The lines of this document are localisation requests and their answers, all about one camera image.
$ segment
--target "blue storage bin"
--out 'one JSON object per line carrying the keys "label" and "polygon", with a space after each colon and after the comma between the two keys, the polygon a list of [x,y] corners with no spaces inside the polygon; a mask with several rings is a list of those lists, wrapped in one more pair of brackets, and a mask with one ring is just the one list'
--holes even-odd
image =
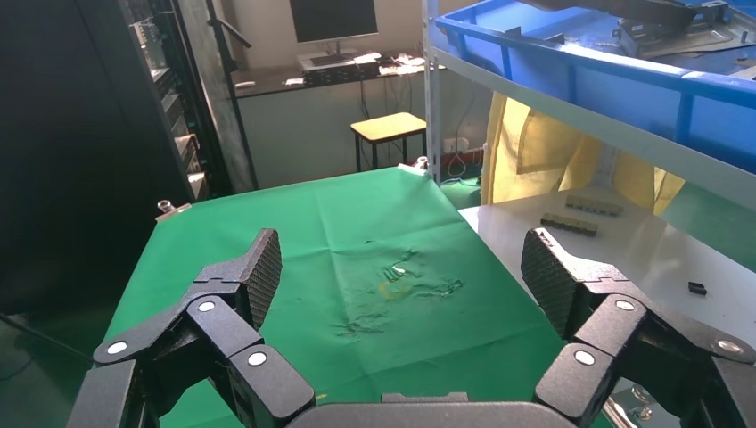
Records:
{"label": "blue storage bin", "polygon": [[[737,6],[756,12],[744,0]],[[756,46],[638,60],[622,55],[615,17],[545,12],[514,0],[475,4],[436,25],[448,52],[466,62],[756,173],[756,82],[707,72],[746,68],[735,59],[756,58]],[[566,44],[548,40],[560,33]]]}

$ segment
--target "yellow object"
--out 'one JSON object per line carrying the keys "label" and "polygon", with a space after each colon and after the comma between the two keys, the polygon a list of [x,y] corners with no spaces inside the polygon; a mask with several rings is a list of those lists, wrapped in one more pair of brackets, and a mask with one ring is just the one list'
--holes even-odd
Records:
{"label": "yellow object", "polygon": [[401,138],[425,129],[425,120],[409,113],[397,113],[382,118],[351,124],[354,132],[368,142],[376,143],[388,138]]}
{"label": "yellow object", "polygon": [[[588,185],[602,143],[540,111],[494,94],[483,161],[481,203],[497,203]],[[620,152],[612,175],[617,192],[660,214],[685,181]]]}

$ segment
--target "silver joint screw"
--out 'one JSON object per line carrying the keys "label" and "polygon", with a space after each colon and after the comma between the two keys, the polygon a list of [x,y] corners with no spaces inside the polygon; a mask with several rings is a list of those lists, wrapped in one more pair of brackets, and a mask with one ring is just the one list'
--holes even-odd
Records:
{"label": "silver joint screw", "polygon": [[650,407],[643,407],[637,412],[637,418],[641,421],[650,421],[653,417],[653,410]]}
{"label": "silver joint screw", "polygon": [[622,310],[627,310],[627,311],[631,311],[636,308],[632,303],[630,303],[627,300],[617,300],[614,302],[614,304],[617,305],[617,308],[620,308]]}
{"label": "silver joint screw", "polygon": [[197,307],[200,312],[207,312],[213,308],[215,308],[215,303],[213,303],[212,301],[204,301],[203,303],[200,303],[200,306]]}
{"label": "silver joint screw", "polygon": [[583,366],[592,366],[596,362],[596,359],[584,350],[575,352],[575,359]]}
{"label": "silver joint screw", "polygon": [[247,364],[253,367],[262,366],[262,363],[267,359],[267,355],[263,352],[255,352],[247,359]]}
{"label": "silver joint screw", "polygon": [[128,345],[124,341],[115,342],[108,347],[108,353],[111,355],[118,354],[119,352],[125,350],[127,346]]}
{"label": "silver joint screw", "polygon": [[726,350],[727,352],[735,352],[735,353],[743,352],[743,348],[737,346],[731,341],[719,341],[717,342],[717,344],[719,345],[720,348],[722,348],[723,350]]}

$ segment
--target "green tablecloth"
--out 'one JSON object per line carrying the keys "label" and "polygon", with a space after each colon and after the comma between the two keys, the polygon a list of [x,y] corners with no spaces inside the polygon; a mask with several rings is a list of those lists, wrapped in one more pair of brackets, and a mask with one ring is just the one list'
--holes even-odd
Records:
{"label": "green tablecloth", "polygon": [[[262,328],[317,401],[383,392],[529,400],[562,342],[428,178],[399,169],[198,203],[157,225],[109,336],[174,304],[201,268],[278,229],[283,274]],[[166,427],[238,427],[207,383]]]}

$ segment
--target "wooden stool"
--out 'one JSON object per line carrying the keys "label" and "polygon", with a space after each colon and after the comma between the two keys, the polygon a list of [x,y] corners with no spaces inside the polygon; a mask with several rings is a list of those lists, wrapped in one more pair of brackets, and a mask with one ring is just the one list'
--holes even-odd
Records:
{"label": "wooden stool", "polygon": [[423,156],[427,156],[425,141],[425,120],[418,119],[410,113],[397,113],[382,118],[364,120],[350,126],[355,133],[355,154],[357,155],[357,172],[361,171],[359,154],[362,140],[373,146],[373,169],[378,169],[378,144],[402,139],[402,161],[407,163],[407,137],[423,136]]}

